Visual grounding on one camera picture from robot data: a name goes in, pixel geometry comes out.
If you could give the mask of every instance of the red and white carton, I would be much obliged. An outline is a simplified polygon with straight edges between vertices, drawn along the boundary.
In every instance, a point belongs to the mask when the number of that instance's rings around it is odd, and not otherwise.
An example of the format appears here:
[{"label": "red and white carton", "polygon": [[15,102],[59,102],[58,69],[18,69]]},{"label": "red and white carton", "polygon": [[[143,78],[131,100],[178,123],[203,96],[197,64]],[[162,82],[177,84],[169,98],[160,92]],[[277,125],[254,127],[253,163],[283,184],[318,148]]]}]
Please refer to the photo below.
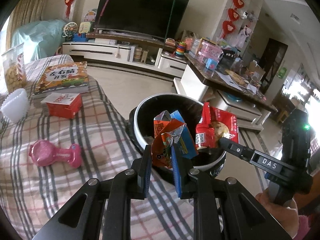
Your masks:
[{"label": "red and white carton", "polygon": [[82,107],[81,94],[51,93],[41,101],[44,115],[54,115],[72,119]]}]

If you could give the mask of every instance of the ceiling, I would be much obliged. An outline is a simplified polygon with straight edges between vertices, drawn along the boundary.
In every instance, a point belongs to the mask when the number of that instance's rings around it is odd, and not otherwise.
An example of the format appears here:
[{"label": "ceiling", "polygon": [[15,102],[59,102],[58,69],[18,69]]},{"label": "ceiling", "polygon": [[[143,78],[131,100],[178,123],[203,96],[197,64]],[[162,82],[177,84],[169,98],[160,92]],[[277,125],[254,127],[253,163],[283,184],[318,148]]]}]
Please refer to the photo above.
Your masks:
[{"label": "ceiling", "polygon": [[320,87],[320,22],[305,0],[264,0],[259,21],[273,33],[284,33],[301,48],[308,62],[308,76]]}]

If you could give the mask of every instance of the bed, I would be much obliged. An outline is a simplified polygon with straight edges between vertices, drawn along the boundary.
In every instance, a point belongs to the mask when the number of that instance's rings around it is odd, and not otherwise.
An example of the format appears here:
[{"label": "bed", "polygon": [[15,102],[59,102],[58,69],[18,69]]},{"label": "bed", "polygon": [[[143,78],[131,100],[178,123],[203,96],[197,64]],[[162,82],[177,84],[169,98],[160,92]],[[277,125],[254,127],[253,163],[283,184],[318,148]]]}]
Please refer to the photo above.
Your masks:
[{"label": "bed", "polygon": [[[70,56],[59,55],[26,64],[28,95],[45,67],[71,62]],[[0,103],[7,96],[1,78]],[[140,157],[125,133],[125,119],[92,77],[83,104],[69,120],[44,116],[30,100],[25,118],[17,124],[5,119],[0,133],[0,205],[22,239],[32,239],[87,180],[111,179]],[[78,169],[66,163],[35,166],[28,150],[38,139],[64,148],[78,143],[83,149],[83,164]],[[152,171],[148,198],[132,201],[132,240],[192,239],[192,223],[193,207]]]}]

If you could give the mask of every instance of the television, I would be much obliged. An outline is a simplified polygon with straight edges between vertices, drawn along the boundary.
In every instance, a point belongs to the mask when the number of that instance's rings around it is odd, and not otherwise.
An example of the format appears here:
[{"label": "television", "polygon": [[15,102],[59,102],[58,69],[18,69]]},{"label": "television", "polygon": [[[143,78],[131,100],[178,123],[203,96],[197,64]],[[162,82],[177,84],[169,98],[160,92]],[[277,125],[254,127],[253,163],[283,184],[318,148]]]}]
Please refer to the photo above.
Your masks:
[{"label": "television", "polygon": [[161,39],[175,37],[189,2],[189,0],[109,0],[107,3],[106,1],[99,2],[96,29],[142,33]]}]

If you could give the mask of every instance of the human hand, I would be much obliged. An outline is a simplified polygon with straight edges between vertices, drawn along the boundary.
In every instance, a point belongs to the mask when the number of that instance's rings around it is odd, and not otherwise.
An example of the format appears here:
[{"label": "human hand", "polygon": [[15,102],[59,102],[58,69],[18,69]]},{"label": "human hand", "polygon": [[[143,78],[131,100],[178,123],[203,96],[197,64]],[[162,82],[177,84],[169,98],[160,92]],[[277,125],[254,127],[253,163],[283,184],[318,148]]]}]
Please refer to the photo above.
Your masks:
[{"label": "human hand", "polygon": [[256,200],[280,223],[287,233],[294,238],[299,228],[299,216],[297,204],[290,201],[289,207],[279,206],[271,203],[268,188],[256,195]]}]

